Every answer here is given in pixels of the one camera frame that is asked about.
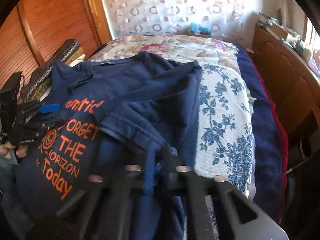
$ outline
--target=navy blue blanket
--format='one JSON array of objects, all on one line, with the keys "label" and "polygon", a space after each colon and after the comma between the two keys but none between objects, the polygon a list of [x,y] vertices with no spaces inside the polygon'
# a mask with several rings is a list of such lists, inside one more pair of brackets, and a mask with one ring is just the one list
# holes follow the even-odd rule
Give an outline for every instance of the navy blue blanket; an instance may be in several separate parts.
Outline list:
[{"label": "navy blue blanket", "polygon": [[253,104],[252,131],[255,137],[255,185],[254,202],[268,215],[275,216],[276,207],[282,193],[282,153],[280,135],[276,127],[271,104],[261,85],[258,73],[245,49],[237,45],[237,62],[241,76],[246,82]]}]

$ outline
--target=wooden headboard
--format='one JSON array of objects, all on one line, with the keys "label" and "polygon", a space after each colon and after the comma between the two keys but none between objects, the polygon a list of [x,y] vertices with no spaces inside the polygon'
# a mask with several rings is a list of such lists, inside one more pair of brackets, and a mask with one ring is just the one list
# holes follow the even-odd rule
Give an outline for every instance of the wooden headboard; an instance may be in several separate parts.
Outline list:
[{"label": "wooden headboard", "polygon": [[289,141],[309,136],[318,127],[319,79],[298,54],[259,27],[255,29],[252,49],[254,63],[276,103]]},{"label": "wooden headboard", "polygon": [[20,0],[0,28],[0,88],[23,71],[26,82],[67,39],[87,58],[111,40],[100,0]]}]

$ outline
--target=t-shirt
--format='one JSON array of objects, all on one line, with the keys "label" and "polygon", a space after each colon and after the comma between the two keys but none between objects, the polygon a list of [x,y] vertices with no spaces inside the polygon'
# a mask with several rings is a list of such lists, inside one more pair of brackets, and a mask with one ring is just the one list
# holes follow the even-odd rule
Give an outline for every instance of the t-shirt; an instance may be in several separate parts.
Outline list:
[{"label": "t-shirt", "polygon": [[159,237],[182,239],[180,198],[153,195],[154,160],[166,141],[172,154],[194,165],[201,74],[197,62],[182,64],[147,52],[73,68],[57,61],[52,92],[44,103],[60,104],[61,110],[36,118],[63,119],[65,125],[29,146],[15,171],[16,188],[30,216],[55,213],[89,174],[112,173],[133,164],[132,155],[146,154],[151,160],[145,167],[146,195],[134,203],[131,238],[152,239],[162,225],[166,233]]}]

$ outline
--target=window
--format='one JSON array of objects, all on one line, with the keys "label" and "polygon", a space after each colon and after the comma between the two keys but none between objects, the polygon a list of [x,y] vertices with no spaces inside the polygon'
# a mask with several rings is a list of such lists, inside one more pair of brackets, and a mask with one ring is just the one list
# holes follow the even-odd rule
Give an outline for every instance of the window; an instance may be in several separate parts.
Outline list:
[{"label": "window", "polygon": [[310,45],[312,50],[320,49],[320,36],[313,27],[311,21],[308,18],[307,33],[306,33],[306,44]]}]

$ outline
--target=orange spiral print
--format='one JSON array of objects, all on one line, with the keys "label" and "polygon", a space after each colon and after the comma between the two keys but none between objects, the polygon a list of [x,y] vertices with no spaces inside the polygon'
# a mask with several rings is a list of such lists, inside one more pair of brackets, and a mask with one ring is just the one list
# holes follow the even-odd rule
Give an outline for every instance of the orange spiral print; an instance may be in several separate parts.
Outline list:
[{"label": "orange spiral print", "polygon": [[43,149],[51,148],[53,146],[54,142],[56,141],[56,138],[57,138],[57,130],[56,129],[48,131],[42,141]]}]

